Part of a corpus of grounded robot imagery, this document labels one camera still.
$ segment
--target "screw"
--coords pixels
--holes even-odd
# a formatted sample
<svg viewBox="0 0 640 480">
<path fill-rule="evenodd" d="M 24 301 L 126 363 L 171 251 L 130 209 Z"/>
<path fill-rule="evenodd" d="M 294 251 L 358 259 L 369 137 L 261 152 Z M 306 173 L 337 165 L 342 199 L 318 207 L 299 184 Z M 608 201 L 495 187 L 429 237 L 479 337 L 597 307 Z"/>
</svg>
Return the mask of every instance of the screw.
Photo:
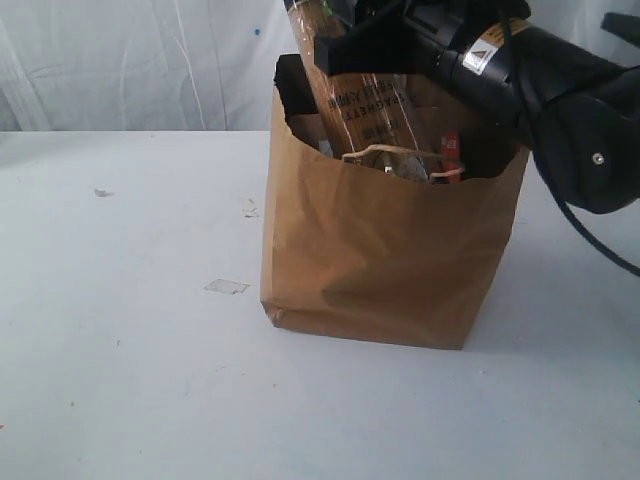
<svg viewBox="0 0 640 480">
<path fill-rule="evenodd" d="M 604 164 L 604 156 L 601 153 L 594 154 L 593 163 L 595 163 L 598 166 Z"/>
</svg>

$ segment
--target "small debris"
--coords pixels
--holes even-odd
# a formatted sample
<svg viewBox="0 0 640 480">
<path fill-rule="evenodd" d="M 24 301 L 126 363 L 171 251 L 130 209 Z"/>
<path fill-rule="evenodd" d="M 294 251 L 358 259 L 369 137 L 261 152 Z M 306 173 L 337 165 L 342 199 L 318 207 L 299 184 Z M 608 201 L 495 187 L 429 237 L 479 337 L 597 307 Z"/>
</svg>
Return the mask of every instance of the small debris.
<svg viewBox="0 0 640 480">
<path fill-rule="evenodd" d="M 113 197 L 115 195 L 113 192 L 107 192 L 106 190 L 100 190 L 99 188 L 94 188 L 93 193 L 95 193 L 98 198 Z"/>
<path fill-rule="evenodd" d="M 238 293 L 244 293 L 251 285 L 246 283 L 231 282 L 229 280 L 214 280 L 209 285 L 204 287 L 209 292 L 224 293 L 225 295 L 237 295 Z"/>
<path fill-rule="evenodd" d="M 260 218 L 256 202 L 251 198 L 245 202 L 244 207 L 242 208 L 242 215 L 244 218 Z"/>
</svg>

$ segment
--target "clear plastic wrap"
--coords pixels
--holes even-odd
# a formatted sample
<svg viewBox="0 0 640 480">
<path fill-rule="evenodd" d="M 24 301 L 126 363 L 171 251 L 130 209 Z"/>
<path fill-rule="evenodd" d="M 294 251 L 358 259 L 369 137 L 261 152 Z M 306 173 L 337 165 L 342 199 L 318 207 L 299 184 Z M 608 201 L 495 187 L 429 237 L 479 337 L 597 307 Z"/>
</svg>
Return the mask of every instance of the clear plastic wrap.
<svg viewBox="0 0 640 480">
<path fill-rule="evenodd" d="M 347 74 L 329 78 L 315 66 L 315 36 L 345 34 L 345 28 L 326 1 L 294 1 L 288 15 L 336 158 L 417 181 L 459 173 L 457 167 L 445 172 L 448 169 L 437 155 L 416 155 L 434 152 L 434 148 L 423 135 L 399 76 Z M 369 152 L 375 145 L 398 149 L 380 148 L 374 155 L 354 155 Z"/>
</svg>

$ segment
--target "brown paper bag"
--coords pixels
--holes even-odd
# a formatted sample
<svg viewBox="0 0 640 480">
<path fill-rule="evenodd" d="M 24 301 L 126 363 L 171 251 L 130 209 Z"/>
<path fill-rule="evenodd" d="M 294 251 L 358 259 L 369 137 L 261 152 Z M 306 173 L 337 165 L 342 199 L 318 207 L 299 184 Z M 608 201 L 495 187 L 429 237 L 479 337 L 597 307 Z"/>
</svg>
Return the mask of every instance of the brown paper bag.
<svg viewBox="0 0 640 480">
<path fill-rule="evenodd" d="M 261 284 L 273 324 L 462 348 L 509 241 L 529 152 L 410 77 L 432 144 L 459 133 L 471 178 L 414 183 L 318 151 L 326 136 L 298 55 L 280 58 L 275 81 Z"/>
</svg>

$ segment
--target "white label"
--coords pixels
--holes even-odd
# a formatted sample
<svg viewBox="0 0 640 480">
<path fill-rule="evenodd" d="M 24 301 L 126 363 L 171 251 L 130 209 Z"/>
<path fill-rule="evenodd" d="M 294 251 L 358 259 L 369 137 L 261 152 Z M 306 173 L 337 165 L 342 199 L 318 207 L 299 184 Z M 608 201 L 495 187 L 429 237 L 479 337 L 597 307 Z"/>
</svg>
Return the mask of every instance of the white label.
<svg viewBox="0 0 640 480">
<path fill-rule="evenodd" d="M 489 65 L 489 62 L 499 50 L 500 48 L 480 38 L 469 49 L 462 65 L 476 75 L 482 75 L 484 69 L 487 68 L 487 65 Z"/>
</svg>

